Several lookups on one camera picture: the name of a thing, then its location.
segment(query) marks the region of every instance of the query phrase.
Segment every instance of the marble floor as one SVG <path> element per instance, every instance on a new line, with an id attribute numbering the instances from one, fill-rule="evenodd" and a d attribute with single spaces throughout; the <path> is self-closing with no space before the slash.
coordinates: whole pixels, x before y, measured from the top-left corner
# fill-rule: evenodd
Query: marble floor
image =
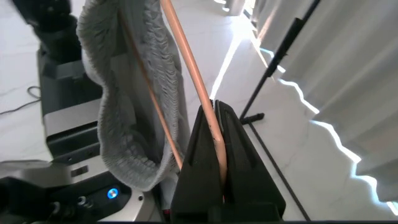
<path id="1" fill-rule="evenodd" d="M 79 15 L 83 2 L 72 1 L 74 15 Z M 213 0 L 172 2 L 209 95 L 240 115 L 271 57 L 256 47 L 245 17 L 227 17 Z M 38 41 L 7 1 L 0 2 L 0 30 L 1 112 L 33 100 L 26 88 L 38 85 Z M 184 64 L 183 76 L 192 128 L 200 102 Z M 266 81 L 248 115 L 265 113 L 254 126 L 308 216 L 396 220 L 389 207 L 378 202 L 374 188 L 353 175 L 355 165 L 336 146 L 331 132 L 310 121 L 314 113 L 302 103 L 297 89 L 285 84 Z M 245 130 L 287 202 L 284 220 L 304 220 L 259 141 L 248 126 Z M 9 159 L 52 159 L 44 143 L 40 103 L 0 116 L 0 161 Z"/>

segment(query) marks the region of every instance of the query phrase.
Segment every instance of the black machine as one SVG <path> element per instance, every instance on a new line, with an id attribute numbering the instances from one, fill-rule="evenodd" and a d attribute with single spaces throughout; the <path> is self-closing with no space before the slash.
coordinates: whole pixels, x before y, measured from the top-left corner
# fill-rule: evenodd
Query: black machine
<path id="1" fill-rule="evenodd" d="M 113 177 L 99 154 L 96 119 L 101 88 L 85 74 L 76 18 L 67 0 L 13 0 L 40 39 L 42 114 L 52 162 L 0 163 L 0 223 L 165 222 L 152 192 Z M 214 143 L 198 110 L 170 209 L 173 223 L 279 222 L 285 201 L 241 122 L 215 101 L 226 144 L 221 186 Z"/>

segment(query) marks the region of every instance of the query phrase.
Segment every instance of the black metal rod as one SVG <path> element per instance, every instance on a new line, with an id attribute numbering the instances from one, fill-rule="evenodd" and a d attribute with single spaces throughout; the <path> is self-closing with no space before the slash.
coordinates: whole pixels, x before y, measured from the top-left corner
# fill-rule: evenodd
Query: black metal rod
<path id="1" fill-rule="evenodd" d="M 300 210 L 300 212 L 303 214 L 304 218 L 306 221 L 311 221 L 310 217 L 308 216 L 307 212 L 305 211 L 303 205 L 301 204 L 300 200 L 297 198 L 296 194 L 294 193 L 293 189 L 291 188 L 290 184 L 287 182 L 285 175 L 282 173 L 282 171 L 280 170 L 278 164 L 276 163 L 276 161 L 274 160 L 273 156 L 271 155 L 271 153 L 269 152 L 267 146 L 264 144 L 264 142 L 262 141 L 259 133 L 257 132 L 257 130 L 255 129 L 255 127 L 253 126 L 253 124 L 251 122 L 249 122 L 249 126 L 251 128 L 251 130 L 253 131 L 254 135 L 256 136 L 257 140 L 260 142 L 261 147 L 264 149 L 264 151 L 266 152 L 269 160 L 271 161 L 272 165 L 274 166 L 276 172 L 278 173 L 280 179 L 283 181 L 283 183 L 285 184 L 287 190 L 289 191 L 289 193 L 291 194 L 294 202 L 297 204 L 298 209 Z"/>
<path id="2" fill-rule="evenodd" d="M 315 8 L 318 6 L 319 2 L 320 2 L 320 0 L 314 0 L 311 3 L 311 6 L 308 8 L 308 11 L 305 13 L 302 20 L 298 19 L 298 18 L 294 19 L 292 25 L 290 26 L 289 30 L 287 31 L 285 38 L 283 39 L 278 50 L 276 51 L 274 58 L 271 59 L 271 63 L 269 64 L 266 72 L 261 77 L 260 82 L 257 84 L 256 89 L 254 90 L 248 103 L 244 107 L 243 112 L 242 112 L 241 116 L 239 117 L 240 120 L 242 120 L 246 116 L 251 105 L 253 104 L 254 100 L 256 99 L 257 95 L 259 94 L 261 87 L 266 82 L 267 78 L 271 77 L 274 74 L 280 61 L 282 61 L 283 57 L 285 57 L 286 52 L 288 51 L 290 46 L 293 44 L 294 40 L 296 39 L 296 37 L 298 36 L 300 31 L 302 30 L 304 24 L 308 21 L 308 19 L 314 12 Z"/>

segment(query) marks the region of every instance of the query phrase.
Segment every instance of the black joint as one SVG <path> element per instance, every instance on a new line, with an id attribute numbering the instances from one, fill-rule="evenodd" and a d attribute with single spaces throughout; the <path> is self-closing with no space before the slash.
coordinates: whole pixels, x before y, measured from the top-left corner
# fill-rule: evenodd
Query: black joint
<path id="1" fill-rule="evenodd" d="M 262 119 L 264 119 L 264 113 L 258 113 L 253 116 L 245 117 L 245 118 L 241 119 L 240 122 L 242 125 L 245 125 L 245 124 L 253 123 L 255 121 L 260 121 Z"/>

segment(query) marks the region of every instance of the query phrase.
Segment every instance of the power cord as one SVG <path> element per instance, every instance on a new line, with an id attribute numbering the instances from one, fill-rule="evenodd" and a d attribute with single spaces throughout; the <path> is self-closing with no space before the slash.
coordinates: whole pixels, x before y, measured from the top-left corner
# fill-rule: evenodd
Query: power cord
<path id="1" fill-rule="evenodd" d="M 26 92 L 27 92 L 27 94 L 29 94 L 31 97 L 35 98 L 36 100 L 31 101 L 31 102 L 29 102 L 29 103 L 26 103 L 26 104 L 24 104 L 24 105 L 21 105 L 21 106 L 19 106 L 18 108 L 15 108 L 15 109 L 13 109 L 13 110 L 3 111 L 3 112 L 0 113 L 0 115 L 8 114 L 8 113 L 12 113 L 12 112 L 18 111 L 18 110 L 20 110 L 20 109 L 22 109 L 22 108 L 24 108 L 24 107 L 26 107 L 26 106 L 28 106 L 28 105 L 37 103 L 37 102 L 39 102 L 40 100 L 42 100 L 42 98 L 41 98 L 40 96 L 37 96 L 37 95 L 35 95 L 34 93 L 32 93 L 32 90 L 33 90 L 33 89 L 38 89 L 38 90 L 40 91 L 40 87 L 38 87 L 38 86 L 30 86 L 30 87 L 28 87 L 28 89 L 26 89 Z"/>

